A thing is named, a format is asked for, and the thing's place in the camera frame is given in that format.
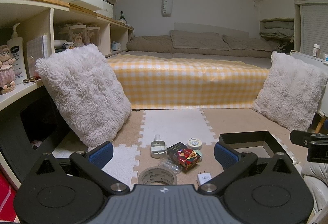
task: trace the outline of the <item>white wall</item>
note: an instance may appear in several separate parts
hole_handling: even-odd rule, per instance
[[[260,19],[295,17],[294,0],[260,1]]]
[[[259,8],[252,0],[173,0],[171,17],[162,17],[162,0],[118,0],[116,19],[124,12],[135,36],[168,35],[175,22],[209,24],[259,36]]]

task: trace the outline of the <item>white leather chair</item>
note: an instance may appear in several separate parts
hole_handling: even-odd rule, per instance
[[[309,223],[328,223],[328,164],[306,162],[302,176],[314,200],[315,217]]]

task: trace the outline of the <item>window blind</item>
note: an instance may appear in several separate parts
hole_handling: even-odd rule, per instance
[[[328,5],[301,5],[301,52],[313,55],[313,44],[328,53]]]

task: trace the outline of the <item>packing tape roll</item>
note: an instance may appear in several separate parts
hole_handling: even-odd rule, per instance
[[[176,185],[178,179],[173,172],[163,167],[145,169],[138,177],[138,184],[151,184],[159,181],[167,183],[168,185]]]

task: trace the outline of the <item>glass bottle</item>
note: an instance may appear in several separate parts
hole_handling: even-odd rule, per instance
[[[124,18],[124,14],[123,14],[122,11],[121,11],[121,17],[120,17],[120,20],[125,20],[125,18]]]

